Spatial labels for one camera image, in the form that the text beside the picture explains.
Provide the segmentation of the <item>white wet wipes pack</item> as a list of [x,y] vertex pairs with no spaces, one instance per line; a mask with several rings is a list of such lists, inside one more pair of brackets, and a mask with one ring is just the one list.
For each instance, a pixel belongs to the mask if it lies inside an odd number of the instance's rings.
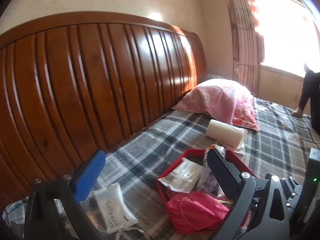
[[119,183],[93,191],[93,196],[103,217],[106,233],[112,234],[138,223],[124,202]]

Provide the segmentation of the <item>pink floral pillow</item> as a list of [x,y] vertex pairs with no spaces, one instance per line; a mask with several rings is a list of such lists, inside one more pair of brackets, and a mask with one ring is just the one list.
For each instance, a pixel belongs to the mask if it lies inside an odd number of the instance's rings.
[[229,125],[259,131],[254,97],[240,83],[228,79],[209,79],[189,91],[172,109],[204,113]]

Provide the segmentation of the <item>white patterned tube package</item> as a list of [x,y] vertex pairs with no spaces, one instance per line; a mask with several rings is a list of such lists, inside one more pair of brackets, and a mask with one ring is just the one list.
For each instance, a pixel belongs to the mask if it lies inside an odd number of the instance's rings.
[[197,182],[196,191],[200,191],[211,195],[212,197],[217,197],[219,192],[219,184],[211,169],[208,166],[207,155],[210,150],[217,150],[222,154],[223,157],[226,155],[226,150],[223,146],[213,144],[210,145],[204,152],[203,157],[203,169],[200,174],[199,181]]

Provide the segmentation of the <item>white barcode snack packet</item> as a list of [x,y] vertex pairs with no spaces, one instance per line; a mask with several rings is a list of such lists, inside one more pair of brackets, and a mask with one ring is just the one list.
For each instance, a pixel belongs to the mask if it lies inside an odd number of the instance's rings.
[[200,178],[203,167],[185,157],[168,175],[158,181],[174,192],[190,193]]

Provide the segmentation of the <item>wooden headboard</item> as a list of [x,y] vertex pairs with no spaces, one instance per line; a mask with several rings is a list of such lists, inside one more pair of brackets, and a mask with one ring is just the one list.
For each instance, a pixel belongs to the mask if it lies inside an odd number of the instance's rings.
[[1,207],[171,110],[207,75],[200,37],[105,11],[50,15],[1,35]]

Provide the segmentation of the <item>person in black clothes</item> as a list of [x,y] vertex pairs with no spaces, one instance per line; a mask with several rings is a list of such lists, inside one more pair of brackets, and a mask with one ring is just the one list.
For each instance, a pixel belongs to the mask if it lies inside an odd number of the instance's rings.
[[304,64],[305,77],[303,81],[302,93],[298,108],[291,115],[296,118],[302,118],[303,112],[308,100],[310,100],[311,126],[317,134],[320,130],[320,98],[319,98],[319,73],[313,72]]

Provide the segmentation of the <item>grey plaid bed blanket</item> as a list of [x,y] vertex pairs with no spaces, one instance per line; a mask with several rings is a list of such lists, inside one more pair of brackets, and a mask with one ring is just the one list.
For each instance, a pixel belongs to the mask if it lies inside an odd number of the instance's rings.
[[[289,108],[255,99],[259,131],[250,130],[244,141],[242,161],[258,177],[271,173],[304,181],[311,148],[319,148],[319,135],[310,117],[294,118]],[[138,227],[151,239],[207,239],[207,234],[175,232],[157,191],[157,177],[185,150],[205,149],[209,116],[182,111],[166,114],[128,143],[106,157],[95,189],[119,183],[124,201],[137,217]]]

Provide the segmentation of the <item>window curtain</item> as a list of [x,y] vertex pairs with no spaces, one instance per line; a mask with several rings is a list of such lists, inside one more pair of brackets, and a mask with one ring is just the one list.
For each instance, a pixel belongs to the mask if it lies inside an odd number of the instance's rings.
[[255,94],[258,88],[258,65],[265,57],[264,38],[259,34],[255,0],[226,0],[233,47],[233,79]]

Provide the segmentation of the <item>pink cloth garment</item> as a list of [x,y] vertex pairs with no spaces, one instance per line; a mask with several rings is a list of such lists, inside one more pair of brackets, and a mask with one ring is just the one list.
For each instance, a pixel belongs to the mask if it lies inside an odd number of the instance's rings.
[[165,207],[178,233],[214,231],[229,212],[218,200],[199,191],[177,193]]

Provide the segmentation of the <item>white tissue roll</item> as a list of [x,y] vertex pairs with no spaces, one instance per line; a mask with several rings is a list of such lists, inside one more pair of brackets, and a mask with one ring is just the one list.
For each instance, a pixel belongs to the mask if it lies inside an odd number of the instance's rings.
[[247,134],[248,131],[244,128],[238,128],[214,119],[210,120],[206,129],[206,136],[234,148],[238,148],[244,142]]

